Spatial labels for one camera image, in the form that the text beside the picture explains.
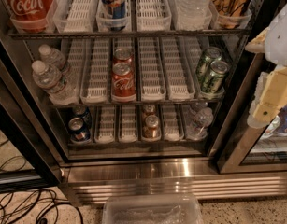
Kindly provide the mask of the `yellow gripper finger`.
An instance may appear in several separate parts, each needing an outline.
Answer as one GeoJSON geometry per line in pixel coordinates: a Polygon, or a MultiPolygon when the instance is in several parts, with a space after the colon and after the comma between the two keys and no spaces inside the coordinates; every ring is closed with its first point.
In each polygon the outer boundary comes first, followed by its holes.
{"type": "Polygon", "coordinates": [[[269,74],[262,72],[257,81],[247,124],[254,129],[264,128],[286,105],[287,67],[278,66],[269,74]]]}
{"type": "Polygon", "coordinates": [[[268,28],[265,28],[258,36],[252,41],[248,42],[245,50],[251,53],[264,53],[265,52],[265,38],[268,28]]]}

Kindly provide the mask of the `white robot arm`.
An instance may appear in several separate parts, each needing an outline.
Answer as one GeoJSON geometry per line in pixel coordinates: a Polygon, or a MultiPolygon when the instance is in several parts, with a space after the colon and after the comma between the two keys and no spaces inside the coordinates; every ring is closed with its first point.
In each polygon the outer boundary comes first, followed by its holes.
{"type": "Polygon", "coordinates": [[[262,53],[276,65],[272,72],[262,73],[258,78],[247,118],[250,127],[260,129],[287,105],[287,3],[272,22],[246,45],[245,50],[262,53]]]}

